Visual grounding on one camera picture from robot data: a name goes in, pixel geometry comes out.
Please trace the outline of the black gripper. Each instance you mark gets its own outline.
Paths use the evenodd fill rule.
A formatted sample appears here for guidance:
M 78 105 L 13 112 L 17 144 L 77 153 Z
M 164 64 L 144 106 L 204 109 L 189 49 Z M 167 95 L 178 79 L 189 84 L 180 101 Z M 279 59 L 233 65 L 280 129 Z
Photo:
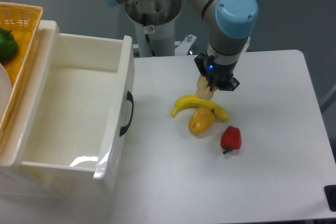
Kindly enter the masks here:
M 201 74 L 208 81 L 207 87 L 210 91 L 234 91 L 240 82 L 234 77 L 234 69 L 237 61 L 223 65 L 215 62 L 214 55 L 199 54 L 194 59 L 195 64 Z

